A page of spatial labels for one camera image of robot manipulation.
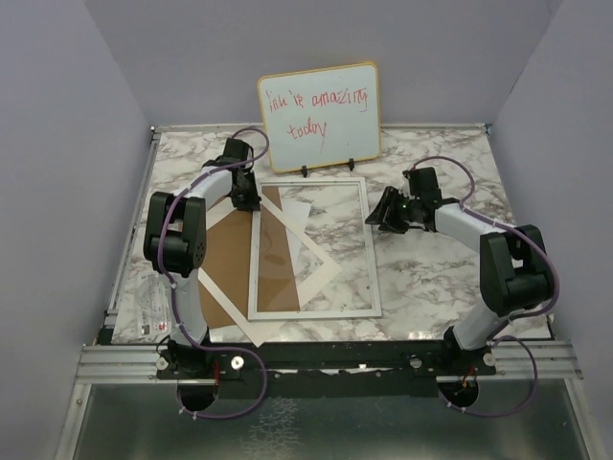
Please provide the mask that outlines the white photo mat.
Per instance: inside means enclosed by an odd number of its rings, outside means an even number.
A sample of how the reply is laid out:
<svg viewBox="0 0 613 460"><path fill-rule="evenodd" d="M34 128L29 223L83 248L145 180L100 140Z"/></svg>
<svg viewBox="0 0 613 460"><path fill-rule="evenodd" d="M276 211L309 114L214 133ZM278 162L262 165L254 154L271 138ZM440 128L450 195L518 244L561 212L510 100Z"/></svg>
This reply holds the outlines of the white photo mat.
<svg viewBox="0 0 613 460"><path fill-rule="evenodd" d="M280 222L287 231L291 232L309 251L311 251L322 263L302 283L297 285L297 294L300 307L307 304L328 283L330 283L341 271L342 267L335 262L330 255L318 246L295 222L288 218L266 196L261 199L262 209L268 212ZM259 282L259 247L260 247L261 212L254 212L252 218L251 255L250 255L250 278L248 282L249 294L247 302L247 316L244 316L232 303L227 295L216 285L203 268L198 270L198 282L206 289L215 301L225 310L240 328L244 335L256 347L260 347L270 336L287 320L315 319L314 311L281 311L263 312L257 311L258 282Z"/></svg>

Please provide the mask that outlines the white picture frame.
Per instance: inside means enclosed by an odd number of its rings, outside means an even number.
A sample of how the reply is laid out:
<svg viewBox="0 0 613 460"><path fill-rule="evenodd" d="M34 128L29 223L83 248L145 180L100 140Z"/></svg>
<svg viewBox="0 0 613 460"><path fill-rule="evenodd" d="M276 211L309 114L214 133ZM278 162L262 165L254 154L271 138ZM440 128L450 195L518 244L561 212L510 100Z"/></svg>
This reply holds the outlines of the white picture frame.
<svg viewBox="0 0 613 460"><path fill-rule="evenodd" d="M264 179L258 185L259 189L264 186L277 186L277 187L327 187L327 186L341 186L341 187L354 187L358 193L359 210L362 218L368 215L368 198L365 179L362 177L322 177L322 178L305 178L305 179L280 179L280 178L268 178ZM365 242L365 258L366 267L368 273L368 291L371 299L371 307L368 310L350 310L350 311L315 311L315 319L302 320L332 320L332 319L345 319L345 318L378 318L381 316L380 306L380 294L378 286L378 278L376 274L375 264L375 249L373 234L371 228L363 223L361 230L364 234Z"/></svg>

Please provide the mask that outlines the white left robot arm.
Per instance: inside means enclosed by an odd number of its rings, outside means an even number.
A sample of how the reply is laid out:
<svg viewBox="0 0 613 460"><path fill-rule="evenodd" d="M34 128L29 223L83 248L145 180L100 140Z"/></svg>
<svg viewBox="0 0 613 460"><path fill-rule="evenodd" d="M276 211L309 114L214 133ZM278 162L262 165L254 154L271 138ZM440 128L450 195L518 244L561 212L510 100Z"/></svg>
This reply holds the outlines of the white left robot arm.
<svg viewBox="0 0 613 460"><path fill-rule="evenodd" d="M207 251L206 214L224 198L238 211L253 213L261 208L254 160L249 144L229 138L222 154L207 161L186 188L155 192L148 202L144 257L163 277L173 318L170 341L187 346L178 366L194 379L205 376L212 364L211 354L200 347L209 334L198 279Z"/></svg>

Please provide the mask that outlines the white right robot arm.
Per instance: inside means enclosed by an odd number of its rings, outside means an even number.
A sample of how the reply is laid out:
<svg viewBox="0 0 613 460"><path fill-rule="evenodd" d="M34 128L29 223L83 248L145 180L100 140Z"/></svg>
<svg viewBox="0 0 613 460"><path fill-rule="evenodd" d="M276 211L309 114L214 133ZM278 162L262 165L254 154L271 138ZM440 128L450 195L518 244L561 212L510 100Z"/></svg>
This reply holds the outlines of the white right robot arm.
<svg viewBox="0 0 613 460"><path fill-rule="evenodd" d="M443 197L432 167L413 167L403 176L405 188L386 187L365 222L388 233L421 229L443 234L479 256L480 300L447 330L449 345L440 351L442 368L461 375L473 365L473 351L511 321L537 316L537 307L552 305L559 296L558 275L537 227L513 227L468 209L460 199Z"/></svg>

